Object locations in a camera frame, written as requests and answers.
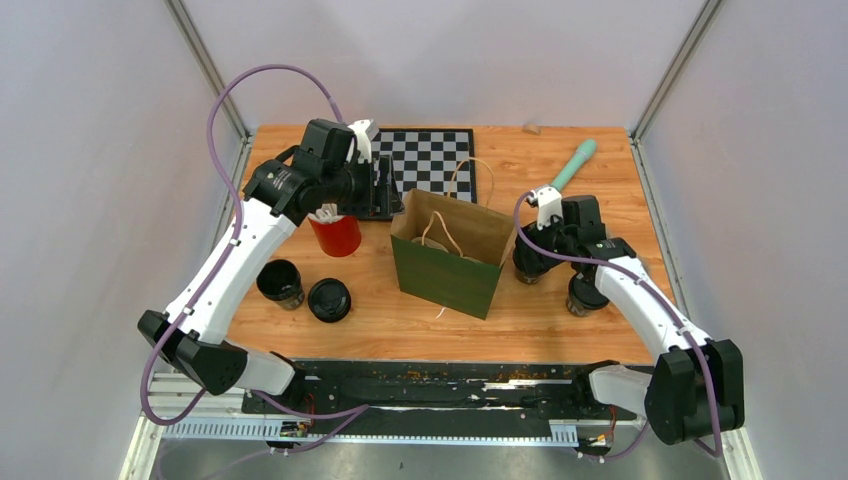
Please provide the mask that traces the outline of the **green paper bag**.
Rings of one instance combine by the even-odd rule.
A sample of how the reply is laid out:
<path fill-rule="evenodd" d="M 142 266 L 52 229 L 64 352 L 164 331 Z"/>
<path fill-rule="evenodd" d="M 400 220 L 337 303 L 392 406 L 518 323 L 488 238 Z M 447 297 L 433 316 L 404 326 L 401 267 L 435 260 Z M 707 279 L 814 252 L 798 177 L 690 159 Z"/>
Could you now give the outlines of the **green paper bag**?
<path fill-rule="evenodd" d="M 462 167 L 458 163 L 445 194 L 410 190 L 404 212 L 390 226 L 390 240 L 402 292 L 469 316 L 486 319 L 511 252 L 516 233 L 513 218 L 458 198 L 453 190 Z"/>

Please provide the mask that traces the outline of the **clear brown plastic cup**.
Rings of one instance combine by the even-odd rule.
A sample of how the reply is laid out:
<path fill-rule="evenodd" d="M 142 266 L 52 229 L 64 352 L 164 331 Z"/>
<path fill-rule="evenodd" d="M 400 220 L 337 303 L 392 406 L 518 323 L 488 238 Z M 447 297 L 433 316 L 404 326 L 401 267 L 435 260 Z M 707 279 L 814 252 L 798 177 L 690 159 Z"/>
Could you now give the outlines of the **clear brown plastic cup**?
<path fill-rule="evenodd" d="M 587 309 L 582 303 L 573 300 L 571 297 L 566 299 L 565 304 L 567 310 L 575 317 L 587 317 L 593 313 L 592 309 Z"/>

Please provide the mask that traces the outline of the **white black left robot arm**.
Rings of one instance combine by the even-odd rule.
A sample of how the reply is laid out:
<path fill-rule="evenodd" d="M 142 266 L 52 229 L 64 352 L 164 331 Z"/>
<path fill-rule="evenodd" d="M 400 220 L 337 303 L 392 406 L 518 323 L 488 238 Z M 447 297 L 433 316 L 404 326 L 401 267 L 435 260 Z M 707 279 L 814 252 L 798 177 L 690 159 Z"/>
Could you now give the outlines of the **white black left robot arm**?
<path fill-rule="evenodd" d="M 352 216 L 386 217 L 402 208 L 390 157 L 372 151 L 379 128 L 310 121 L 299 144 L 255 168 L 225 236 L 189 285 L 163 310 L 145 311 L 141 335 L 169 365 L 211 395 L 260 390 L 283 413 L 298 411 L 306 386 L 278 354 L 228 341 L 230 323 L 271 255 L 325 204 Z"/>

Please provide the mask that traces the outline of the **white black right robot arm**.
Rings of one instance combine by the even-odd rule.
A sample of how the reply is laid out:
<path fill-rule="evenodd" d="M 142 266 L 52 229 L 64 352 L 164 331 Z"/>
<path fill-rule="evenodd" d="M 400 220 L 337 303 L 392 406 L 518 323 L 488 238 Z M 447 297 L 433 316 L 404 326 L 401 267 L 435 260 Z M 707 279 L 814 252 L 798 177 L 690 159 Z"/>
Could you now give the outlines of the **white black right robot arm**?
<path fill-rule="evenodd" d="M 549 186 L 516 204 L 536 208 L 522 224 L 512 258 L 520 281 L 532 284 L 559 265 L 574 273 L 566 306 L 575 316 L 614 307 L 637 333 L 654 364 L 646 373 L 616 361 L 584 367 L 571 403 L 584 417 L 609 406 L 641 416 L 667 445 L 702 443 L 745 424 L 744 362 L 731 340 L 717 340 L 686 317 L 647 273 L 631 245 L 611 236 L 592 195 L 562 197 Z"/>

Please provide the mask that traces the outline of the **black cup lid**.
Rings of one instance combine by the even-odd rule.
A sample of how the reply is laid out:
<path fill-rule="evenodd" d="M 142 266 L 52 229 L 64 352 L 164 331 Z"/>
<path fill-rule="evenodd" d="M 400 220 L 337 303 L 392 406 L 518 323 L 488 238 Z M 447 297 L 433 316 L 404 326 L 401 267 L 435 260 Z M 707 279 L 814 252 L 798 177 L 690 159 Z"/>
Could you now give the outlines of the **black cup lid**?
<path fill-rule="evenodd" d="M 594 284 L 582 274 L 574 275 L 570 279 L 568 297 L 579 301 L 587 309 L 592 309 L 593 311 L 603 309 L 609 304 L 609 299 L 601 294 Z"/>

